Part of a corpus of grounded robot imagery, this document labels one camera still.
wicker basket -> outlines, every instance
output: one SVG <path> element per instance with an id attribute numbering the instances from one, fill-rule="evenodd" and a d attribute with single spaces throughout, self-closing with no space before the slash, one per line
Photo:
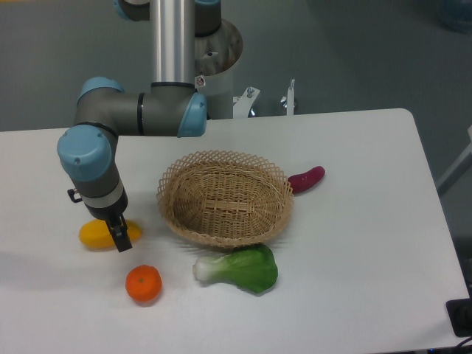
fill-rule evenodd
<path id="1" fill-rule="evenodd" d="M 261 243 L 290 220 L 283 171 L 258 156 L 202 151 L 172 164 L 159 181 L 159 209 L 178 235 L 225 248 Z"/>

cable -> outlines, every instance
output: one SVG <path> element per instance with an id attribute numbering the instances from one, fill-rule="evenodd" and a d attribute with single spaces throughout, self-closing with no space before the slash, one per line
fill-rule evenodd
<path id="1" fill-rule="evenodd" d="M 464 344 L 468 343 L 469 341 L 472 341 L 472 337 L 469 337 L 469 338 L 467 338 L 466 340 L 461 341 L 461 342 L 454 348 L 454 350 L 452 351 L 452 354 L 460 354 L 460 353 L 461 353 L 462 346 L 463 346 Z"/>

metal pole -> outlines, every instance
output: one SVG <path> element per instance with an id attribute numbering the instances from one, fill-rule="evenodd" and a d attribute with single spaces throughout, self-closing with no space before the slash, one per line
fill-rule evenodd
<path id="1" fill-rule="evenodd" d="M 151 0 L 153 82 L 194 83 L 195 0 Z"/>

woven basket rim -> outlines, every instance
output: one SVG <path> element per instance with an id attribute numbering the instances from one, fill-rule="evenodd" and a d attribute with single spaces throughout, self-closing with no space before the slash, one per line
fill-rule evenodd
<path id="1" fill-rule="evenodd" d="M 183 184 L 178 183 L 181 183 L 182 179 L 188 181 L 184 178 L 186 174 L 191 175 L 192 173 L 195 173 L 195 169 L 198 170 L 198 168 L 202 166 L 210 169 L 214 169 L 215 166 L 221 167 L 223 171 L 228 166 L 238 166 L 246 168 L 247 170 L 252 170 L 252 172 L 256 170 L 260 174 L 260 178 L 267 178 L 270 181 L 268 185 L 271 185 L 274 188 L 274 191 L 272 192 L 277 195 L 277 197 L 274 198 L 277 210 L 281 209 L 280 212 L 277 212 L 277 219 L 275 222 L 273 222 L 267 230 L 258 235 L 244 235 L 242 237 L 209 235 L 208 233 L 197 232 L 193 229 L 189 229 L 186 225 L 182 224 L 175 215 L 173 204 L 175 193 L 181 192 L 181 188 L 184 188 Z M 234 173 L 231 174 L 231 170 L 228 170 L 228 173 L 225 174 L 228 176 L 237 176 Z M 198 176 L 205 177 L 213 175 L 214 173 L 205 175 L 202 172 L 198 174 Z M 291 211 L 294 202 L 288 178 L 278 166 L 260 156 L 248 153 L 239 153 L 232 150 L 198 151 L 176 160 L 167 168 L 162 178 L 159 180 L 159 187 L 156 196 L 158 198 L 159 211 L 173 232 L 197 243 L 224 248 L 234 248 L 253 243 L 261 243 L 273 238 L 287 226 L 291 218 Z"/>

fake vegetable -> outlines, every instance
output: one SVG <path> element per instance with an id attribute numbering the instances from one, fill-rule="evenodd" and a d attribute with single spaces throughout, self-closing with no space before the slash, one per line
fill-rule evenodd
<path id="1" fill-rule="evenodd" d="M 325 176 L 325 169 L 321 166 L 312 168 L 311 170 L 288 177 L 288 181 L 292 186 L 293 194 L 300 194 L 314 187 Z"/>
<path id="2" fill-rule="evenodd" d="M 141 237 L 139 226 L 130 220 L 126 223 L 130 240 L 138 240 Z M 79 240 L 90 249 L 107 249 L 115 246 L 106 222 L 103 220 L 92 220 L 83 225 L 79 231 Z"/>
<path id="3" fill-rule="evenodd" d="M 161 292 L 161 275 L 150 265 L 140 265 L 128 273 L 125 287 L 133 300 L 149 302 Z"/>
<path id="4" fill-rule="evenodd" d="M 274 255 L 263 244 L 222 257 L 199 257 L 193 273 L 202 282 L 230 282 L 256 294 L 271 288 L 278 276 Z"/>

